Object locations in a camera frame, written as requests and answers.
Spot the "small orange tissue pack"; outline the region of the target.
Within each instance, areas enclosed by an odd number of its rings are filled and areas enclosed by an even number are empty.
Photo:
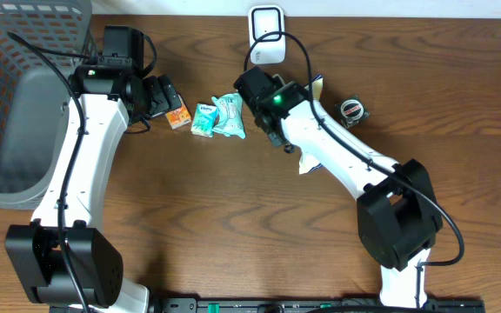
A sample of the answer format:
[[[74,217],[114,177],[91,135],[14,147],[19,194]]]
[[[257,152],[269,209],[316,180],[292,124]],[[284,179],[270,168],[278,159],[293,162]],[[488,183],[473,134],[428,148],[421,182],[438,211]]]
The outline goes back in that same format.
[[[166,119],[173,130],[176,130],[182,126],[191,123],[192,118],[190,112],[188,111],[185,102],[181,96],[179,96],[181,106],[178,109],[172,110],[165,114]]]

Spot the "teal snack packet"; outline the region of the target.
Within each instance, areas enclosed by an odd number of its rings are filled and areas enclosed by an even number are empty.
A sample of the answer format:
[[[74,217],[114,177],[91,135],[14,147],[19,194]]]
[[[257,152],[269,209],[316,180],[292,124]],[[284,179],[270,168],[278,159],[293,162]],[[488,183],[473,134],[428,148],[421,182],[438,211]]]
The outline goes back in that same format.
[[[243,99],[238,93],[225,94],[221,97],[212,97],[217,107],[217,123],[212,131],[226,137],[237,136],[245,139],[242,119]]]

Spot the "small teal tissue pack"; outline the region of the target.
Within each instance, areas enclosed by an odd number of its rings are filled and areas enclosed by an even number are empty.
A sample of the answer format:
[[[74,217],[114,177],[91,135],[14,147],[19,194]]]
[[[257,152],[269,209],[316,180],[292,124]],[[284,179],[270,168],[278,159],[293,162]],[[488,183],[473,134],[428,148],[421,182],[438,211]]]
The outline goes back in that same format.
[[[199,103],[191,125],[191,133],[201,137],[213,137],[213,127],[217,119],[217,107]]]

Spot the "black round-label box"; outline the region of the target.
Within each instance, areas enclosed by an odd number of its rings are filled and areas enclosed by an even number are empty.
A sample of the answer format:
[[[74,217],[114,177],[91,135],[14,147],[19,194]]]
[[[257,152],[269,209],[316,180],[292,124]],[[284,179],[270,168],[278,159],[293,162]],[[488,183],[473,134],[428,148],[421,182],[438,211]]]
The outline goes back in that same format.
[[[358,95],[348,97],[340,104],[335,106],[335,111],[341,124],[349,129],[358,123],[366,120],[370,116],[370,112],[366,106],[360,101]]]

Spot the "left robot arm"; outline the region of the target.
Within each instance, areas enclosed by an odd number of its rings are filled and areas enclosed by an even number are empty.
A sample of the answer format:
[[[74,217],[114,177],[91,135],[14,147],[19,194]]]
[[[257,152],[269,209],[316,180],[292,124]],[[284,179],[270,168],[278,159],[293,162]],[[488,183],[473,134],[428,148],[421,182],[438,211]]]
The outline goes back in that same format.
[[[27,225],[13,224],[4,247],[27,298],[53,310],[149,312],[150,290],[124,277],[121,254],[105,238],[104,194],[128,126],[177,109],[169,76],[126,67],[81,65],[63,145],[49,188]]]

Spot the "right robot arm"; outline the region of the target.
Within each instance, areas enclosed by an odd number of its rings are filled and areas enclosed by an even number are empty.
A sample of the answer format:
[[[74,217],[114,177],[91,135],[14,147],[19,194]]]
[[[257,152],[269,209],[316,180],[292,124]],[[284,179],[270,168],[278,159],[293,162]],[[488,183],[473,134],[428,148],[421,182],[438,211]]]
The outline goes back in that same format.
[[[443,227],[425,167],[373,150],[297,83],[267,78],[248,105],[275,145],[289,143],[314,157],[356,200],[359,240],[381,267],[382,305],[423,308],[424,268]]]

